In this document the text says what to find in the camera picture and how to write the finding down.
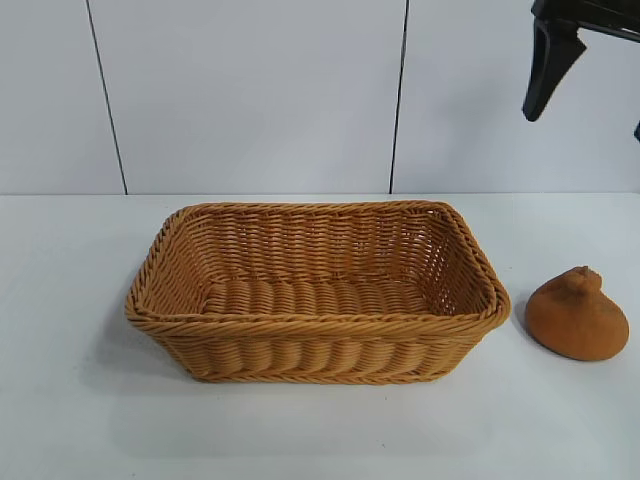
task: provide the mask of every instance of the brown clay object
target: brown clay object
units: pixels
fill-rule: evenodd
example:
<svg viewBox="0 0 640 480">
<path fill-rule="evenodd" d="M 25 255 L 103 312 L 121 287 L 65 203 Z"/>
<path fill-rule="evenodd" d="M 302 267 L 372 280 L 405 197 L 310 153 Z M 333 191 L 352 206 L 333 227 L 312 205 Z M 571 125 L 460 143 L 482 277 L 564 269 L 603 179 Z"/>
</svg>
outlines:
<svg viewBox="0 0 640 480">
<path fill-rule="evenodd" d="M 602 278 L 576 267 L 542 285 L 529 299 L 529 333 L 542 345 L 576 360 L 606 360 L 629 339 L 624 313 L 600 291 Z"/>
</svg>

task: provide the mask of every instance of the white wall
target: white wall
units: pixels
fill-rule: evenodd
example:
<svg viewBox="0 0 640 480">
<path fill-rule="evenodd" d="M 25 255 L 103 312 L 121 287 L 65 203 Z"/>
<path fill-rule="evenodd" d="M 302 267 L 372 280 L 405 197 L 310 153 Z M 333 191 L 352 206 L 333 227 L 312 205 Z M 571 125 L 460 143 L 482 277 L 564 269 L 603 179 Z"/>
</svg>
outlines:
<svg viewBox="0 0 640 480">
<path fill-rule="evenodd" d="M 0 65 L 0 194 L 122 193 L 85 2 L 0 2 Z"/>
<path fill-rule="evenodd" d="M 640 45 L 589 47 L 538 123 L 521 111 L 532 0 L 412 0 L 396 192 L 640 191 Z"/>
<path fill-rule="evenodd" d="M 395 192 L 640 191 L 640 46 L 537 123 L 533 0 L 411 0 Z M 405 0 L 91 0 L 132 193 L 384 193 Z M 84 0 L 0 2 L 0 194 L 122 193 Z"/>
<path fill-rule="evenodd" d="M 388 189 L 404 0 L 92 0 L 132 193 Z"/>
</svg>

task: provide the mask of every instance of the wicker basket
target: wicker basket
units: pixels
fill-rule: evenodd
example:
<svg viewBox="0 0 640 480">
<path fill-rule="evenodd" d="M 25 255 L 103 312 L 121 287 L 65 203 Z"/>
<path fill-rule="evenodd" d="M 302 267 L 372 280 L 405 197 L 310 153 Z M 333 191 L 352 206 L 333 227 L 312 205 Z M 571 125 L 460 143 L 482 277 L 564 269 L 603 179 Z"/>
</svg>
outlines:
<svg viewBox="0 0 640 480">
<path fill-rule="evenodd" d="M 460 215 L 422 201 L 187 207 L 126 302 L 211 382 L 429 381 L 509 312 Z"/>
</svg>

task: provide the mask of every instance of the basket bottom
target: basket bottom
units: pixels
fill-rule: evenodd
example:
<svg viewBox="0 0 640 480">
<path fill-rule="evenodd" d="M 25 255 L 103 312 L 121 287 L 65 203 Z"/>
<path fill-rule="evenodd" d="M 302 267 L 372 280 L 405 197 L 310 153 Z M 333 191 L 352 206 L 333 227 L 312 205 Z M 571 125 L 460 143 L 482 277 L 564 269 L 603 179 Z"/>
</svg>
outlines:
<svg viewBox="0 0 640 480">
<path fill-rule="evenodd" d="M 340 384 L 340 385 L 390 385 L 390 384 L 405 384 L 405 383 L 418 383 L 418 382 L 431 382 L 437 380 L 450 373 L 455 368 L 455 365 L 447 370 L 429 373 L 429 374 L 403 374 L 394 376 L 385 375 L 368 375 L 368 376 L 355 376 L 355 375 L 332 375 L 332 376 L 317 376 L 317 375 L 233 375 L 233 376 L 221 376 L 211 375 L 205 377 L 199 377 L 192 375 L 193 378 L 199 382 L 204 383 L 315 383 L 315 384 Z"/>
<path fill-rule="evenodd" d="M 318 282 L 230 280 L 211 285 L 205 314 L 389 314 L 434 313 L 408 280 L 339 279 Z"/>
</svg>

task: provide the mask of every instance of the clay lid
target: clay lid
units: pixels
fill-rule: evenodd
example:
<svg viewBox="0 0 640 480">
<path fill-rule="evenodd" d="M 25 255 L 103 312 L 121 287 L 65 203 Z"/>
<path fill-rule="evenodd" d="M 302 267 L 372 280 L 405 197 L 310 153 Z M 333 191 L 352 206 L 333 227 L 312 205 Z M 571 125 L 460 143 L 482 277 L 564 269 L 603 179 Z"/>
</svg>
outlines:
<svg viewBox="0 0 640 480">
<path fill-rule="evenodd" d="M 576 360 L 606 360 L 629 339 L 624 313 L 600 291 L 602 278 L 576 267 L 549 280 L 529 299 L 529 333 L 542 345 Z"/>
</svg>

